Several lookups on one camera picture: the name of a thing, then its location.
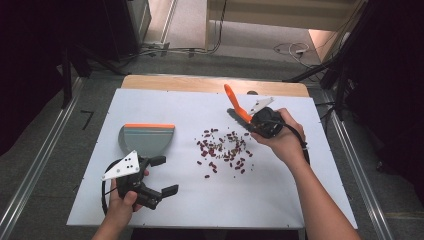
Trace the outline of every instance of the black cloth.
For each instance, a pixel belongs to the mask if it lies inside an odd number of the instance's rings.
[[[53,6],[0,1],[0,155],[63,86]]]
[[[357,86],[346,103],[381,142],[381,161],[410,181],[424,204],[423,3],[370,4],[378,11],[351,49]]]
[[[131,240],[206,240],[203,229],[136,228]],[[298,240],[297,230],[227,230],[225,240]]]

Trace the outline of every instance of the white table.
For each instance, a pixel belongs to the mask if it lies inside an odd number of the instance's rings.
[[[240,104],[245,108],[261,98],[265,97],[238,95]],[[274,98],[276,101],[270,105],[271,108],[288,108],[304,126],[314,172],[357,228],[313,100],[307,97]],[[100,203],[101,176],[112,161],[125,156],[118,145],[119,129],[128,122],[150,122],[173,123],[176,129],[165,152],[167,163],[150,168],[151,175],[144,182],[155,190],[173,184],[180,187],[177,195],[164,199],[156,210],[143,208],[135,213],[131,226],[304,228],[292,175],[269,148],[257,144],[253,139],[246,139],[247,149],[254,155],[246,158],[244,174],[236,172],[224,161],[213,160],[219,169],[217,174],[207,164],[196,163],[209,162],[200,156],[196,145],[205,129],[218,128],[216,137],[229,131],[245,132],[227,115],[226,109],[229,107],[231,103],[223,93],[118,89],[67,224],[100,225],[104,217]]]

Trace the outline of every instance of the left hand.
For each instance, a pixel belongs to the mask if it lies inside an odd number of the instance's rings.
[[[144,176],[148,175],[149,171],[146,170]],[[137,200],[136,192],[127,192],[124,199],[119,197],[118,190],[116,189],[116,179],[111,180],[110,189],[114,190],[110,192],[109,209],[93,239],[117,239],[116,237],[119,236],[130,222],[132,213],[137,212],[142,207],[138,204],[134,206]]]

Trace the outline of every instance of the hand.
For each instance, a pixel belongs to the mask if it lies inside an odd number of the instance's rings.
[[[144,176],[148,176],[149,171],[144,171]],[[141,209],[141,205],[135,205],[137,193],[127,192],[124,199],[119,197],[116,189],[116,179],[111,180],[109,209],[106,217],[94,235],[93,239],[117,239],[131,220],[132,213]]]
[[[279,109],[278,112],[281,114],[281,117],[284,119],[286,124],[296,129],[302,137],[303,141],[305,141],[303,126],[293,119],[287,109],[282,108]],[[258,143],[269,146],[275,155],[281,159],[289,168],[297,162],[306,162],[304,160],[304,155],[299,139],[287,127],[283,127],[277,136],[270,139],[263,138],[259,134],[253,132],[251,135]]]

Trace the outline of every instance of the right hand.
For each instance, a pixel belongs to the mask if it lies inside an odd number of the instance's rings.
[[[293,119],[287,109],[282,108],[279,109],[277,112],[281,114],[281,117],[284,119],[287,125],[292,126],[299,132],[303,141],[305,141],[305,133],[303,132],[303,126]],[[305,157],[303,155],[299,139],[287,127],[283,127],[283,129],[277,134],[277,136],[269,139],[264,138],[254,132],[252,132],[251,135],[258,143],[270,147],[275,153],[275,155],[279,159],[281,159],[289,168],[298,162],[306,162],[304,160]]]

